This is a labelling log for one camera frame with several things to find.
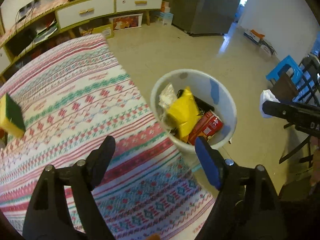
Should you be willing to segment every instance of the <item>stainless steel refrigerator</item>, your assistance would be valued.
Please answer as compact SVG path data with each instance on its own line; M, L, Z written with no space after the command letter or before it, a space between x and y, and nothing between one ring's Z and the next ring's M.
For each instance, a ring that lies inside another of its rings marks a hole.
M228 33L240 0L173 0L173 24L192 34Z

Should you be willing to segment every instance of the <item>metal screw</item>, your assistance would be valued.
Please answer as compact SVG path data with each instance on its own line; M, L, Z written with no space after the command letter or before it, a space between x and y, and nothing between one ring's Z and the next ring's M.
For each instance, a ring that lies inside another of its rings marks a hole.
M85 165L85 160L79 160L79 161L77 161L77 165L78 165L79 167Z
M51 164L47 165L47 166L44 168L45 171L51 171L52 169L53 169L53 165L51 165Z
M235 164L235 162L234 162L233 160L231 160L231 159L226 159L224 162L225 162L226 165L228 165L228 166L232 166L233 164Z
M258 165L258 166L257 166L257 169L258 169L259 171L264 171L264 167L263 167L262 165Z

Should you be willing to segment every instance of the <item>tile floor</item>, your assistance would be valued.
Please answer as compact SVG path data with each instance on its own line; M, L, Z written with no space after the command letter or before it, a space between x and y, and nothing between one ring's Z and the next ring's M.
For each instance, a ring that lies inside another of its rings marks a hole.
M153 23L118 31L108 42L147 102L156 81L172 70L198 69L222 82L236 103L238 123L232 144L221 152L241 166L263 164L278 192L290 176L305 170L305 165L297 164L297 156L306 154L305 149L280 165L278 162L306 135L284 130L285 120L260 116L260 94L270 87L265 75L277 60L267 58L236 25L225 36L190 37L174 26ZM196 176L212 190L203 171Z

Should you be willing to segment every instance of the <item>white trash can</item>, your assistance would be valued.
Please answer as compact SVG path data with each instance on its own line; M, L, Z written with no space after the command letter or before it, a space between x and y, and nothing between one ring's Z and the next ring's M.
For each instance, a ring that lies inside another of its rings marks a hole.
M169 83L173 85L176 93L189 86L194 96L214 106L215 114L220 117L224 125L208 143L213 149L219 149L228 143L236 129L237 110L236 104L225 86L214 77L194 69L179 69L165 74L154 85L150 97L151 110L164 129L165 126L160 121L162 111L158 102L160 93ZM170 133L168 136L182 153L195 154L194 146L178 140Z

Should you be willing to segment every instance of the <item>bed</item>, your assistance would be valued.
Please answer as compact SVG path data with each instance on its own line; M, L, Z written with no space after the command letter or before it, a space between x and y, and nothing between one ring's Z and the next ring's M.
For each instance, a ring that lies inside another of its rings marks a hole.
M21 234L34 187L47 164L73 165L107 135L116 152L97 206L116 239L194 239L214 198L193 177L182 155L100 34L67 41L40 55L0 88L21 106L22 139L1 151L0 209ZM74 227L83 231L65 188Z

